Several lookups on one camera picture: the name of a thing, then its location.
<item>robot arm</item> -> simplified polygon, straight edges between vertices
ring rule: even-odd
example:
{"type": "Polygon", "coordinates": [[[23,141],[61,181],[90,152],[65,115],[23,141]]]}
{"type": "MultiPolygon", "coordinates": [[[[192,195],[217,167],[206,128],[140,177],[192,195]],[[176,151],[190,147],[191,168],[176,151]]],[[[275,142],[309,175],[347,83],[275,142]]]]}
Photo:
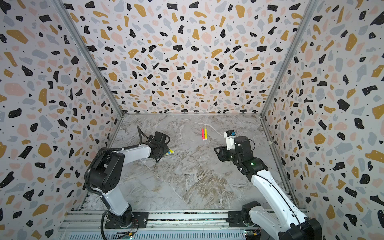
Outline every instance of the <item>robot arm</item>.
{"type": "Polygon", "coordinates": [[[169,151],[168,135],[155,132],[155,136],[147,137],[139,126],[137,129],[139,144],[112,149],[101,148],[84,175],[87,190],[100,196],[110,212],[108,219],[113,218],[120,227],[129,226],[132,222],[132,208],[118,187],[123,165],[147,157],[158,162],[169,151]],[[142,135],[148,139],[146,142],[142,141],[142,135]]]}
{"type": "Polygon", "coordinates": [[[321,239],[321,226],[316,219],[309,219],[293,203],[273,179],[263,161],[253,156],[250,139],[236,137],[233,130],[224,133],[227,146],[215,148],[220,161],[232,161],[237,169],[256,186],[277,215],[269,214],[256,201],[245,204],[242,209],[244,223],[257,223],[274,239],[321,239]]]}

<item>patterned wall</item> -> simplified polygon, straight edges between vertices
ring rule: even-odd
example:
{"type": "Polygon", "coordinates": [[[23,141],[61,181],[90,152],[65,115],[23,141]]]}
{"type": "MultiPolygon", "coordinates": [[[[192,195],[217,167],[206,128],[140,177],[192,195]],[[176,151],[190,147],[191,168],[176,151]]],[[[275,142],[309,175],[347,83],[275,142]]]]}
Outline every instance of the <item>patterned wall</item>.
{"type": "Polygon", "coordinates": [[[51,2],[0,7],[0,239],[53,239],[116,113],[51,2]]]}
{"type": "Polygon", "coordinates": [[[323,239],[384,239],[383,23],[383,1],[319,1],[265,116],[323,239]]]}
{"type": "Polygon", "coordinates": [[[124,112],[258,112],[305,0],[66,0],[124,112]]]}

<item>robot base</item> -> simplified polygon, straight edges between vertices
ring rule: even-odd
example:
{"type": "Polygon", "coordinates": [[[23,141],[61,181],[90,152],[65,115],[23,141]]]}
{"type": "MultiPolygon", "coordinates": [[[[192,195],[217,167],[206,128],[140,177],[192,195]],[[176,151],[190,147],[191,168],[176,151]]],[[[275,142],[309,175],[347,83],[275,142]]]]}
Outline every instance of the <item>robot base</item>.
{"type": "Polygon", "coordinates": [[[105,223],[105,229],[114,229],[114,228],[131,228],[131,229],[137,229],[137,228],[146,228],[147,227],[147,220],[148,220],[148,212],[129,212],[131,214],[131,220],[128,225],[122,224],[120,221],[118,221],[114,216],[108,217],[108,220],[105,223]]]}

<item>gray marble table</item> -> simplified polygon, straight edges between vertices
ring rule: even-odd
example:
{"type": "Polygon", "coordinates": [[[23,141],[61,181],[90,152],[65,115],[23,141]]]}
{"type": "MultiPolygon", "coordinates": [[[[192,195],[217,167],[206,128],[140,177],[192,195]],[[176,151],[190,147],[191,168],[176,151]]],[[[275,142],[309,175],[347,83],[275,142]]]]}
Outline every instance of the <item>gray marble table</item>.
{"type": "MultiPolygon", "coordinates": [[[[269,208],[260,191],[232,162],[220,162],[214,148],[225,146],[223,132],[233,129],[256,143],[254,156],[263,160],[283,188],[260,119],[256,115],[127,115],[113,147],[139,142],[137,125],[148,136],[155,131],[170,136],[175,152],[155,160],[141,159],[123,167],[119,187],[135,210],[240,209],[253,200],[269,208]],[[201,129],[207,128],[203,141],[201,129]]],[[[82,210],[103,210],[90,194],[82,210]]]]}

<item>back wall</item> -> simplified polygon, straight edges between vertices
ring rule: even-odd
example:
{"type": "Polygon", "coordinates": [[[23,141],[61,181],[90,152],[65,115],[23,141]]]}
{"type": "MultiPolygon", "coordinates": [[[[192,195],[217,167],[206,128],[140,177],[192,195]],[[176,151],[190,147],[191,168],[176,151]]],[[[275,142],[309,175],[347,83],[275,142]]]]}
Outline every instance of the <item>back wall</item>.
{"type": "Polygon", "coordinates": [[[259,112],[305,0],[66,0],[124,112],[259,112]]]}

